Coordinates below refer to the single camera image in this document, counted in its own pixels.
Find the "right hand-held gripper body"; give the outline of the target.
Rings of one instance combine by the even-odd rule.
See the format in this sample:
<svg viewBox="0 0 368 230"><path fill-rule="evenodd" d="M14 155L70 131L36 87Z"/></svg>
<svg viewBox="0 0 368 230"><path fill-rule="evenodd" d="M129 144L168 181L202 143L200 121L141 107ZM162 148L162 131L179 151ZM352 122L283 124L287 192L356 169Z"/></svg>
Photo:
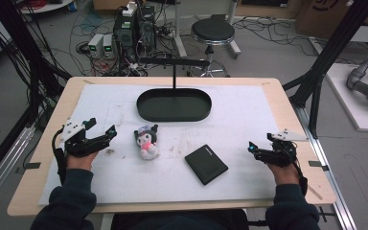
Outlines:
<svg viewBox="0 0 368 230"><path fill-rule="evenodd" d="M273 148L272 157L269 159L269 163L279 167L288 166L297 160L297 145L296 141L307 141L308 138L295 131L285 128L274 134L275 141L272 142Z"/></svg>

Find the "black wallet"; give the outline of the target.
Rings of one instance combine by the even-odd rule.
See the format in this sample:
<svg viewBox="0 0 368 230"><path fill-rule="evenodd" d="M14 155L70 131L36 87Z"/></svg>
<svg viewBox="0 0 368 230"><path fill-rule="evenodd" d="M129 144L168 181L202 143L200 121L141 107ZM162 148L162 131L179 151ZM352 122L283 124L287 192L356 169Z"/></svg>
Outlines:
<svg viewBox="0 0 368 230"><path fill-rule="evenodd" d="M203 185L207 185L228 170L228 166L208 145L196 149L184 159Z"/></svg>

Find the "person's lap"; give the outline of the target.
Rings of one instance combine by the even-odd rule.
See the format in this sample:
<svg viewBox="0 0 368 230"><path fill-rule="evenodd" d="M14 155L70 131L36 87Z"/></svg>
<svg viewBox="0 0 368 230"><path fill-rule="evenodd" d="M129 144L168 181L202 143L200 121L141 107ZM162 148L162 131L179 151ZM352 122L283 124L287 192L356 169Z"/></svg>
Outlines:
<svg viewBox="0 0 368 230"><path fill-rule="evenodd" d="M115 214L111 230L249 230L241 209Z"/></svg>

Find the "black tape strip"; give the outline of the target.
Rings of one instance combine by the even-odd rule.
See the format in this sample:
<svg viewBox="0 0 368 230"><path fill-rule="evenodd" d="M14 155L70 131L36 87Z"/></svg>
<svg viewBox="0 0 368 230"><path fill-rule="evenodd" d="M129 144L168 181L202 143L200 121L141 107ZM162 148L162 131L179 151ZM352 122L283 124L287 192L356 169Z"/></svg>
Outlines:
<svg viewBox="0 0 368 230"><path fill-rule="evenodd" d="M309 161L309 165L311 167L321 168L324 172L330 170L330 168L327 165L322 165L320 161Z"/></svg>
<svg viewBox="0 0 368 230"><path fill-rule="evenodd" d="M24 172L26 170L34 170L34 169L39 169L40 167L40 162L33 162L33 163L27 163L25 164L24 166L22 167L18 167L16 170L15 170L15 173L17 174L24 174Z"/></svg>

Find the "large cardboard box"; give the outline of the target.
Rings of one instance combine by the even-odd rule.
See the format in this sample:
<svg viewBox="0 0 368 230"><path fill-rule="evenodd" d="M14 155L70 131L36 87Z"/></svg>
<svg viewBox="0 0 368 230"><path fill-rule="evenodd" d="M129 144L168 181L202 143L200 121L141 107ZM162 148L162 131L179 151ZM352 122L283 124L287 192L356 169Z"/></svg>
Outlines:
<svg viewBox="0 0 368 230"><path fill-rule="evenodd" d="M330 38L355 0L303 0L295 19L299 35Z"/></svg>

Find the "black computer tower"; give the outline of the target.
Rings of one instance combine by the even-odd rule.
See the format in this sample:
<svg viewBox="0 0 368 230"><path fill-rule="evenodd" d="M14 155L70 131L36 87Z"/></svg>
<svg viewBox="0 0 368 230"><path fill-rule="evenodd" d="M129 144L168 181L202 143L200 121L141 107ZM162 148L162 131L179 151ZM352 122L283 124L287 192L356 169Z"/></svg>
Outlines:
<svg viewBox="0 0 368 230"><path fill-rule="evenodd" d="M118 48L119 59L124 62L135 62L135 45L138 40L136 14L123 16L117 13L113 33Z"/></svg>
<svg viewBox="0 0 368 230"><path fill-rule="evenodd" d="M143 6L138 10L140 51L143 55L155 49L155 9Z"/></svg>

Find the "black round stool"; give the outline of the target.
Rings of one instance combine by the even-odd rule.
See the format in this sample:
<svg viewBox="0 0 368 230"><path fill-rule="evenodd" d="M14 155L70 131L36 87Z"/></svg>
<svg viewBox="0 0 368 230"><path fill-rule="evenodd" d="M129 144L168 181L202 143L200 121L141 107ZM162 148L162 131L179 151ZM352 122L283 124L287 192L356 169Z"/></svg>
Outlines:
<svg viewBox="0 0 368 230"><path fill-rule="evenodd" d="M234 40L235 29L233 26L224 20L210 17L194 23L191 33L194 40L206 45L204 54L209 65L190 67L187 71L188 76L213 77L216 73L222 73L224 77L227 77L225 67L220 62L213 60L213 53L215 46L227 45Z"/></svg>

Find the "plush doll with pink dress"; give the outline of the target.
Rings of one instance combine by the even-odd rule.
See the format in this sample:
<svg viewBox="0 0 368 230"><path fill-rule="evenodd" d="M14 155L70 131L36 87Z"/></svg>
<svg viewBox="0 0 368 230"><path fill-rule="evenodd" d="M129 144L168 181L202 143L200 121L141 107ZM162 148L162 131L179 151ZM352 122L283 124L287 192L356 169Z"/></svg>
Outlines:
<svg viewBox="0 0 368 230"><path fill-rule="evenodd" d="M134 131L136 144L140 147L140 156L152 160L159 156L157 144L158 125L146 125Z"/></svg>

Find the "white round table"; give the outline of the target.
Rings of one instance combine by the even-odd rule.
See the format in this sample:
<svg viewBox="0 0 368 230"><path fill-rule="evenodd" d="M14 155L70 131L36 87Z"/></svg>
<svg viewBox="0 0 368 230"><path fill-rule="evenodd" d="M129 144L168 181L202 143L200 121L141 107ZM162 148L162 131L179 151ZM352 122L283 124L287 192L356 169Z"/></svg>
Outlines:
<svg viewBox="0 0 368 230"><path fill-rule="evenodd" d="M26 5L24 5L20 8L20 11L25 14L51 12L54 10L62 9L69 5L73 5L74 3L75 0L62 0L62 2L58 4L51 4L49 1L46 1L45 4L39 4L35 7L27 7Z"/></svg>

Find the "black oval tray with stand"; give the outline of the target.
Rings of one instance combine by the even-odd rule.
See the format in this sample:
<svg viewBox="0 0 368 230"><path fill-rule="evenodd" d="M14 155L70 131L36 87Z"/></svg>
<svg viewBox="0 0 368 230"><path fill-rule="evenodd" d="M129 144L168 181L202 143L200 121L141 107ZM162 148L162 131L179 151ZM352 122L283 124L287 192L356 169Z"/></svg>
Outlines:
<svg viewBox="0 0 368 230"><path fill-rule="evenodd" d="M138 114L150 122L197 122L211 111L210 96L195 88L176 87L176 66L208 67L207 60L141 57L141 63L172 66L172 87L154 88L143 92L137 99Z"/></svg>

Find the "person's right hand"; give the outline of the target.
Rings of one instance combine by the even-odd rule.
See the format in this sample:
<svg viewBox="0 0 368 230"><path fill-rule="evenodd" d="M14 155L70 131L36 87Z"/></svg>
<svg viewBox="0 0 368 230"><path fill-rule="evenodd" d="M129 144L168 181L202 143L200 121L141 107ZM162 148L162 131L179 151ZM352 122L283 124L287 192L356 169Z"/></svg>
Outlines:
<svg viewBox="0 0 368 230"><path fill-rule="evenodd" d="M272 171L277 185L299 184L299 174L293 165L278 167L268 164L267 166Z"/></svg>

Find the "grey power supply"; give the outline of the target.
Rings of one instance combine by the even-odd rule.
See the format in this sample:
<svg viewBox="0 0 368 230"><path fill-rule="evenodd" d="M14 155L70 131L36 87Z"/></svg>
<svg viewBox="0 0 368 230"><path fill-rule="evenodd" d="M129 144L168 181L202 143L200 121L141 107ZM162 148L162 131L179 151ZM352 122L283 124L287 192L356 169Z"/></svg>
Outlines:
<svg viewBox="0 0 368 230"><path fill-rule="evenodd" d="M115 58L113 36L111 34L103 36L103 53L106 58Z"/></svg>
<svg viewBox="0 0 368 230"><path fill-rule="evenodd" d="M101 58L104 54L104 36L95 34L88 42L88 48L92 58Z"/></svg>

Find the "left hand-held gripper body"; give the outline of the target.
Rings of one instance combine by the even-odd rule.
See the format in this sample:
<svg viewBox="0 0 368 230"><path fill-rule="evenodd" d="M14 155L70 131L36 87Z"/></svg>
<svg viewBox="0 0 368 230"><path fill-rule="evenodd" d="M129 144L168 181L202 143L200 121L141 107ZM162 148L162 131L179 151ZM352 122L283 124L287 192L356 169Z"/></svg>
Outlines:
<svg viewBox="0 0 368 230"><path fill-rule="evenodd" d="M93 146L92 139L86 137L86 131L82 122L74 122L68 119L63 126L60 135L60 142L64 146L64 151L76 157L84 157L93 152L103 150Z"/></svg>

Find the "white metal stand leg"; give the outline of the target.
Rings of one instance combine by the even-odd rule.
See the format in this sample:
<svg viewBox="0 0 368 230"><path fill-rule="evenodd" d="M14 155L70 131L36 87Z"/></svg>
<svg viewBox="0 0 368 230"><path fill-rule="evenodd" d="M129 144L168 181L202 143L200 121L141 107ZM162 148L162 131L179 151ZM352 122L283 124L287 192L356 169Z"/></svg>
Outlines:
<svg viewBox="0 0 368 230"><path fill-rule="evenodd" d="M181 39L180 32L180 4L180 0L174 0L174 30L172 31L172 35L179 56L181 58L186 58L187 52Z"/></svg>
<svg viewBox="0 0 368 230"><path fill-rule="evenodd" d="M230 0L230 5L229 5L229 10L228 10L228 14L227 14L227 23L229 25L233 25L234 23L234 18L235 18L235 13L236 13L236 8L238 5L239 0ZM239 57L239 55L242 53L242 51L240 50L238 44L236 43L235 39L232 39L232 41L229 43L229 46L232 50L232 52L234 53L234 59L237 59Z"/></svg>

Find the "white table mat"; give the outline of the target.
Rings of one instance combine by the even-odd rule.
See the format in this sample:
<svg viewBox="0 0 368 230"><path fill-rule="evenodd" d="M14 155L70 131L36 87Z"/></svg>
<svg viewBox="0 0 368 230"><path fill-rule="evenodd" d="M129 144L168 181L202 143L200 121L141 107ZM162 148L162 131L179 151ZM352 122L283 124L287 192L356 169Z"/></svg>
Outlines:
<svg viewBox="0 0 368 230"><path fill-rule="evenodd" d="M269 169L248 152L250 143L269 149L268 133L278 131L260 86L204 85L212 99L209 115L199 122L160 123L159 155L144 160L134 132L145 125L136 101L145 85L87 84L60 123L95 119L86 135L117 130L107 149L93 162L92 191L100 204L193 202L271 199L275 183ZM227 166L227 171L202 184L185 160L207 145Z"/></svg>

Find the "white floor board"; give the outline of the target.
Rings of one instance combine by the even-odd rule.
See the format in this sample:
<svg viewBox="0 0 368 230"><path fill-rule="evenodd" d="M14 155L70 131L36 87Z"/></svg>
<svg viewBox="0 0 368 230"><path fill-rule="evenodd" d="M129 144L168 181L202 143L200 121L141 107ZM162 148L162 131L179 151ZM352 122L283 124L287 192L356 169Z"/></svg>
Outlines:
<svg viewBox="0 0 368 230"><path fill-rule="evenodd" d="M327 73L327 80L356 130L368 131L368 100L346 86L348 76L355 68L357 66L353 64L335 63Z"/></svg>

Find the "person's left hand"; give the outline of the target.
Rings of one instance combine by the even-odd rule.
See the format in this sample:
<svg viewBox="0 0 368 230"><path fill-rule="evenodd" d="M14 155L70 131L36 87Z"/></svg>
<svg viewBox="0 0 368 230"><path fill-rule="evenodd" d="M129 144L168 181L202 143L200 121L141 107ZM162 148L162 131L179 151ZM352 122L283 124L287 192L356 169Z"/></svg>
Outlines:
<svg viewBox="0 0 368 230"><path fill-rule="evenodd" d="M97 152L93 152L84 157L76 157L69 154L67 156L67 168L90 171L92 169L92 163L97 155Z"/></svg>

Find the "white power strip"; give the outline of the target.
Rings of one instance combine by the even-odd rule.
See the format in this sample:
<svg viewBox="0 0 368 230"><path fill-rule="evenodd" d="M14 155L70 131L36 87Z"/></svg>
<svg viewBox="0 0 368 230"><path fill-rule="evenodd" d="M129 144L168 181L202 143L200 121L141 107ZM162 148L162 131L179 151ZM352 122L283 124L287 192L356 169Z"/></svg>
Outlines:
<svg viewBox="0 0 368 230"><path fill-rule="evenodd" d="M123 10L123 16L133 16L137 10L137 4L134 1L130 1Z"/></svg>

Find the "wooden table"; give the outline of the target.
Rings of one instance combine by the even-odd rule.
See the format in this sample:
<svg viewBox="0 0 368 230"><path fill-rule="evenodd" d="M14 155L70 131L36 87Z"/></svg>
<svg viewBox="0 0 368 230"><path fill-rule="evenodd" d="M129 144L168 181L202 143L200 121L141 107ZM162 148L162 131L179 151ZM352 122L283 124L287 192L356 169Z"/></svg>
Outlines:
<svg viewBox="0 0 368 230"><path fill-rule="evenodd" d="M63 130L59 121L70 114L72 107L76 106L82 89L87 84L133 84L145 85L147 90L153 88L171 88L173 80L168 77L73 77L65 86L60 96L57 107L42 134L35 153L33 162L40 162L39 169L27 170L16 189L16 192L8 207L11 216L34 216L47 205L50 193L59 186L58 166L53 154L53 149L59 147L60 137L57 130ZM275 119L278 131L285 128L303 134L304 130L294 113L288 97L280 82L273 78L187 78L176 80L177 88L195 88L202 90L204 85L238 85L260 86L268 101L272 115ZM309 161L316 161L317 157L307 141L296 141L297 158L304 176L308 180L307 202L314 205L332 204L335 194L321 168L311 167ZM193 202L162 202L162 203L123 203L100 204L97 201L95 207L98 213L131 213L131 212L157 212L178 210L207 210L229 208L253 208L268 207L271 199L245 199L245 200L216 200Z"/></svg>

